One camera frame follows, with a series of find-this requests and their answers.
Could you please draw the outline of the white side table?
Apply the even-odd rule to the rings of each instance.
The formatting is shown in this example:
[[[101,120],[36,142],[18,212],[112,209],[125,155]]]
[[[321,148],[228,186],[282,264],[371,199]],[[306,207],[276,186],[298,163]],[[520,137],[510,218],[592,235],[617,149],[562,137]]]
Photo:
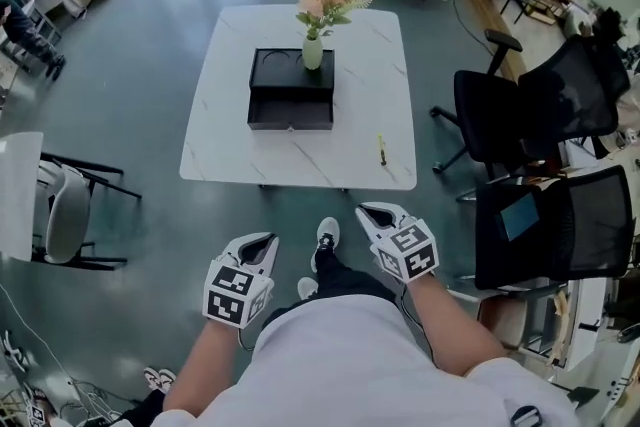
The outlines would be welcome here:
[[[29,262],[43,134],[0,138],[0,253]]]

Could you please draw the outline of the white chair with black frame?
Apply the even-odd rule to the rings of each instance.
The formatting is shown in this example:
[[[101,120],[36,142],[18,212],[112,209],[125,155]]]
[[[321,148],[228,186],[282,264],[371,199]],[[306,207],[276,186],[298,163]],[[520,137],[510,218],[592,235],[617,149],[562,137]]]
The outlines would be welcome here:
[[[88,271],[114,271],[128,263],[126,258],[102,258],[91,253],[96,243],[86,239],[91,200],[96,186],[140,200],[142,196],[110,183],[87,168],[78,168],[56,157],[40,160],[37,202],[46,219],[32,235],[31,260]]]

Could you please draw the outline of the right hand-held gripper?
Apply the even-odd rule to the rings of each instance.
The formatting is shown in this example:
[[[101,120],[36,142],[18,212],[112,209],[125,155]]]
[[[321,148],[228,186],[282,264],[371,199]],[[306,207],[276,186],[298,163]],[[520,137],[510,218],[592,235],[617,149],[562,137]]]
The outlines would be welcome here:
[[[424,220],[388,202],[364,202],[355,213],[381,269],[395,279],[409,284],[439,266],[436,241]],[[384,235],[388,228],[394,229]]]

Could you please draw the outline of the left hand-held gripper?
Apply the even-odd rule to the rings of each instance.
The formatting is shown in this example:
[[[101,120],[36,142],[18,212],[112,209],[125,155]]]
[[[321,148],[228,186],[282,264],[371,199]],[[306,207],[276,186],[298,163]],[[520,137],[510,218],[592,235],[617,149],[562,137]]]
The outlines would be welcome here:
[[[237,237],[223,253],[249,264],[248,270],[212,260],[204,283],[202,314],[213,321],[244,329],[266,307],[274,281],[261,274],[271,274],[279,249],[279,237],[271,232],[257,232]]]

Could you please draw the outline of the pale green vase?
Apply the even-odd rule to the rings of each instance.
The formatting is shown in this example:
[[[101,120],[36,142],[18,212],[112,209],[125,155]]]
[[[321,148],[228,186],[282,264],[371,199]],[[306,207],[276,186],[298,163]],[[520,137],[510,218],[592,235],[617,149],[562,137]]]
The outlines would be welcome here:
[[[321,37],[311,38],[307,36],[302,45],[302,59],[308,70],[320,68],[323,59],[323,43]]]

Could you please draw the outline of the white marble table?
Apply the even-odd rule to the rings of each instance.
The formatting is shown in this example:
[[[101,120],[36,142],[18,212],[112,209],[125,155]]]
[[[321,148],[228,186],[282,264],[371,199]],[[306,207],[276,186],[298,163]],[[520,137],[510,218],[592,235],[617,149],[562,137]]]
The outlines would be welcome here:
[[[249,79],[258,48],[298,48],[293,5],[224,8],[194,94],[180,165],[185,180],[408,191],[417,184],[410,88],[398,16],[356,10],[325,39],[334,52],[334,124],[254,131]],[[386,145],[380,164],[378,134]]]

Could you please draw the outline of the black drawer box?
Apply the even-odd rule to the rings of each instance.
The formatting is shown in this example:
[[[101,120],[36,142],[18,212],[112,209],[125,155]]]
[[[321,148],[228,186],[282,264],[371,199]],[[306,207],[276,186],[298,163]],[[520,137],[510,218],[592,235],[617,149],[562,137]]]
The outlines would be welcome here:
[[[300,49],[258,48],[249,79],[247,124],[263,131],[330,130],[334,84],[332,50],[325,50],[320,66],[310,70]]]

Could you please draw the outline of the brown wooden chair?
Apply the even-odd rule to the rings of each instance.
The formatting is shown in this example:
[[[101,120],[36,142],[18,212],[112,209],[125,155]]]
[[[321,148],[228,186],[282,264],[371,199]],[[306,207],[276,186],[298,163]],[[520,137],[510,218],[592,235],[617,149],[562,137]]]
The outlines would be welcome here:
[[[527,336],[527,322],[534,317],[534,308],[542,300],[553,305],[551,329],[553,339],[548,349],[535,349],[542,339]],[[532,358],[547,367],[559,367],[569,334],[570,307],[565,286],[546,286],[538,289],[510,291],[494,295],[480,302],[478,320],[510,352]]]

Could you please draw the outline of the person's right forearm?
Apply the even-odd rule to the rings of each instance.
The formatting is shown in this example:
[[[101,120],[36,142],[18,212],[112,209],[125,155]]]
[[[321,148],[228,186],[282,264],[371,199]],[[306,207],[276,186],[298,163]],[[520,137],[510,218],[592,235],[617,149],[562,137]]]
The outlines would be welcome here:
[[[480,364],[506,356],[494,335],[468,314],[434,276],[425,274],[407,288],[434,363],[441,370],[466,376]]]

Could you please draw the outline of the person's right shoe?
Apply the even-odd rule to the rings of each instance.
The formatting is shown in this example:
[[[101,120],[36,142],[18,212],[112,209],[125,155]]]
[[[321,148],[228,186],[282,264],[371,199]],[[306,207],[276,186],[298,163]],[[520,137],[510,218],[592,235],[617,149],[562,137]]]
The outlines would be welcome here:
[[[340,227],[333,217],[324,218],[317,228],[317,246],[311,257],[311,270],[317,272],[316,257],[323,250],[334,252],[340,240]]]

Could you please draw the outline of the teal flat box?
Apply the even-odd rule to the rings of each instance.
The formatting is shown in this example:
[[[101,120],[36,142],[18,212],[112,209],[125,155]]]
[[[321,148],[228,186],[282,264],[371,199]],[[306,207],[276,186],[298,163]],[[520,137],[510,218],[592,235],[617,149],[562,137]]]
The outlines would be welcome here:
[[[503,209],[498,220],[508,241],[514,241],[539,222],[534,195],[527,193]]]

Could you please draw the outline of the white bag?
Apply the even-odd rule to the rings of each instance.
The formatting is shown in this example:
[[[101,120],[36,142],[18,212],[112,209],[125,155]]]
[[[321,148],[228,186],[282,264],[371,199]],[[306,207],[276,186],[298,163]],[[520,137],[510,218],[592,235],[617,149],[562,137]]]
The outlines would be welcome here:
[[[87,8],[93,0],[62,0],[62,4],[67,12],[74,18],[84,17]]]

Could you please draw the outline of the black mesh office chair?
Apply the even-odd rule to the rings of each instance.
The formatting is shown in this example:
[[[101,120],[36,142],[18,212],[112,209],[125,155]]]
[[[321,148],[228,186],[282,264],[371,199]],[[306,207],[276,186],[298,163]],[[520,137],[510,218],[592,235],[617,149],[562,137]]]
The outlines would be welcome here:
[[[617,100],[630,88],[616,44],[603,37],[574,35],[545,62],[517,80],[497,69],[520,42],[497,30],[485,38],[496,47],[487,72],[454,75],[454,112],[430,110],[457,126],[464,140],[456,159],[469,155],[492,174],[508,173],[553,156],[557,145],[613,133],[619,123]]]
[[[539,222],[514,241],[502,231],[499,213],[532,193]],[[495,181],[476,190],[475,273],[479,290],[537,278],[567,282],[625,274],[635,220],[624,168],[620,165],[544,188]]]

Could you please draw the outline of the person's left forearm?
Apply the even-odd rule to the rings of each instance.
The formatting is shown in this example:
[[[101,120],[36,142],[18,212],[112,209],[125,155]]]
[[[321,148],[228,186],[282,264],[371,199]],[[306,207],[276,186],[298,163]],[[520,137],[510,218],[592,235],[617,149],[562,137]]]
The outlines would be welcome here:
[[[164,399],[164,412],[181,410],[198,417],[231,386],[239,333],[236,327],[206,321]]]

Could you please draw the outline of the person's black trousers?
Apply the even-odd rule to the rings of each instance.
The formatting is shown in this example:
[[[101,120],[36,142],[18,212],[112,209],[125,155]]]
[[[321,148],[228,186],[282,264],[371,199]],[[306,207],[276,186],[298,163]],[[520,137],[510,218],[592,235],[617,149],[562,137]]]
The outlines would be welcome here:
[[[274,321],[285,313],[316,299],[327,299],[348,295],[377,297],[396,304],[396,294],[379,280],[366,272],[356,271],[343,264],[332,248],[319,248],[314,254],[318,290],[307,299],[292,306],[276,309],[265,321]]]

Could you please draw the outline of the person's white shirt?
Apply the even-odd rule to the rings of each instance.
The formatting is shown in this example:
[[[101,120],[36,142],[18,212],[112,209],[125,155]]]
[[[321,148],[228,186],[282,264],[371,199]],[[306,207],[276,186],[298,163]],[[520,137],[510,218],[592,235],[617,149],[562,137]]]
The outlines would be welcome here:
[[[202,413],[149,400],[113,427],[516,427],[526,409],[540,427],[580,427],[566,395],[514,360],[446,373],[395,306],[350,295],[269,323],[239,381]]]

